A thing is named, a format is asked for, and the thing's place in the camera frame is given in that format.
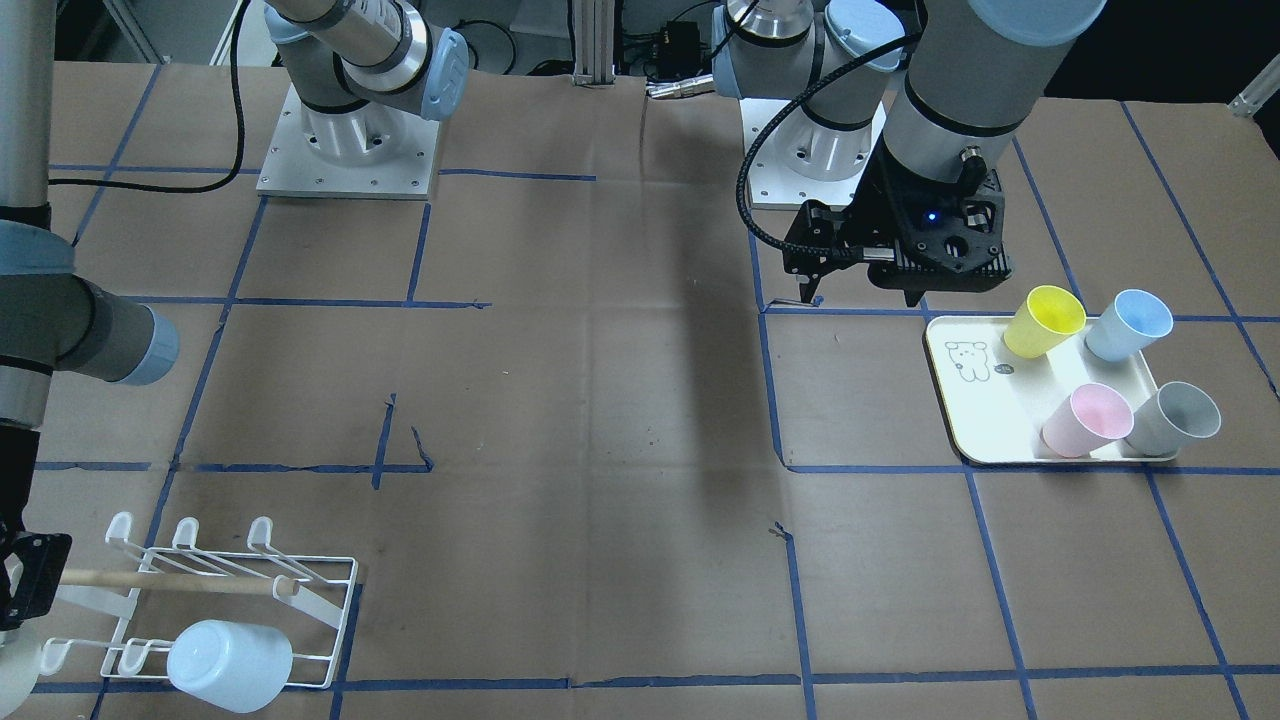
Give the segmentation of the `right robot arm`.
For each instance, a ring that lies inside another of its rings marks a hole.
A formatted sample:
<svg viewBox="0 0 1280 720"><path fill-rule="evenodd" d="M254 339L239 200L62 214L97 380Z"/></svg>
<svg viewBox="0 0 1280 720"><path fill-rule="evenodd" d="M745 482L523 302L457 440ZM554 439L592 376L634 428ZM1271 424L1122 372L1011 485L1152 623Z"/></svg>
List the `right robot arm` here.
<svg viewBox="0 0 1280 720"><path fill-rule="evenodd" d="M416 1L270 1L268 32L303 104L316 114L369 105L444 120L460 105L471 53L456 29L430 24ZM72 539L26 528L52 375L124 386L169 373L180 341L151 307L76 272L72 243L51 228L49 188L56 5L3 4L3 630L45 616Z"/></svg>

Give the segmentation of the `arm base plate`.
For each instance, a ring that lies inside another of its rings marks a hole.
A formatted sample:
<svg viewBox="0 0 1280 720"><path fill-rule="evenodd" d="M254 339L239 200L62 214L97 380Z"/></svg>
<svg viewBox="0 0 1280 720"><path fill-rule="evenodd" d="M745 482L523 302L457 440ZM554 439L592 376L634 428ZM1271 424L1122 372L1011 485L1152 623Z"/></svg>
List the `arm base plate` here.
<svg viewBox="0 0 1280 720"><path fill-rule="evenodd" d="M439 120L376 104L315 111L289 87L256 190L270 197L426 201L440 132Z"/></svg>
<svg viewBox="0 0 1280 720"><path fill-rule="evenodd" d="M847 206L860 184L886 119L877 105L870 124L852 131L831 129L797 109L790 113L756 151L748 174L753 210L797 210L806 200Z"/></svg>

